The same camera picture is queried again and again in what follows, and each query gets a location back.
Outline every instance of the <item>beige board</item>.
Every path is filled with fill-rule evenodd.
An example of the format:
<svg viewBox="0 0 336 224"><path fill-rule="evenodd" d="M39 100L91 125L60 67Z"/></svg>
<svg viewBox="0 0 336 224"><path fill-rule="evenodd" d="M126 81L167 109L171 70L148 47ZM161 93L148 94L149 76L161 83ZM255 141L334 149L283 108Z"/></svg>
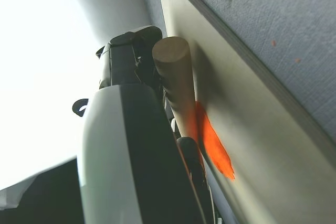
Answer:
<svg viewBox="0 0 336 224"><path fill-rule="evenodd" d="M240 223L336 223L336 171L314 140L188 0L161 2L168 36L190 45L196 99L230 155L234 181L209 165Z"/></svg>

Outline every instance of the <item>wooden handle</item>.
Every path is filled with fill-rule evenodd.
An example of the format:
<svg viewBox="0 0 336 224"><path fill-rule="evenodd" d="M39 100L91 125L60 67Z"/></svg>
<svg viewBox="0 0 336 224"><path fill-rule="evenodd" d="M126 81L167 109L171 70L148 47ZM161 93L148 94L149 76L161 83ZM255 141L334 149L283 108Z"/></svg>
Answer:
<svg viewBox="0 0 336 224"><path fill-rule="evenodd" d="M181 136L192 137L198 142L195 90L188 42L180 37L164 38L153 47L153 58Z"/></svg>

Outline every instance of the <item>orange object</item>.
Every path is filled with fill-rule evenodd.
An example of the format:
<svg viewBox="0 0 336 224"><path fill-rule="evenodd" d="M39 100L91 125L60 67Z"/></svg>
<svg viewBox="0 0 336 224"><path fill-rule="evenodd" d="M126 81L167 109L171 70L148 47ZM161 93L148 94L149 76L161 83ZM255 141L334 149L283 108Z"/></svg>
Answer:
<svg viewBox="0 0 336 224"><path fill-rule="evenodd" d="M208 156L225 177L234 179L235 175L230 157L220 142L215 130L212 128L209 118L200 102L196 102L196 114L198 132L203 140Z"/></svg>

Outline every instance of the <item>orange paint stain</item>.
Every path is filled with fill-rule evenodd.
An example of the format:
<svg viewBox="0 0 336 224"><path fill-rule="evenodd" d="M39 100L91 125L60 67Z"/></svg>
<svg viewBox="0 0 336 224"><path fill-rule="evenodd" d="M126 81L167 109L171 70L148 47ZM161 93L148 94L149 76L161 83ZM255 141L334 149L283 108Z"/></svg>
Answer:
<svg viewBox="0 0 336 224"><path fill-rule="evenodd" d="M235 175L230 157L220 142L215 130L212 128L203 106L199 102L196 102L196 114L198 132L203 140L208 156L225 177L234 179Z"/></svg>

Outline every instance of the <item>red object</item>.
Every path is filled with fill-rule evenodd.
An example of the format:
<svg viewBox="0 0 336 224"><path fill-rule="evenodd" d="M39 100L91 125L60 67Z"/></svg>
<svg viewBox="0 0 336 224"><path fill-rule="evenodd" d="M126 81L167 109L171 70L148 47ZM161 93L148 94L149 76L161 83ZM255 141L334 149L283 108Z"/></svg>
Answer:
<svg viewBox="0 0 336 224"><path fill-rule="evenodd" d="M235 179L230 157L220 142L215 130L212 128L209 118L200 102L196 102L196 114L198 132L203 140L206 153L225 177Z"/></svg>

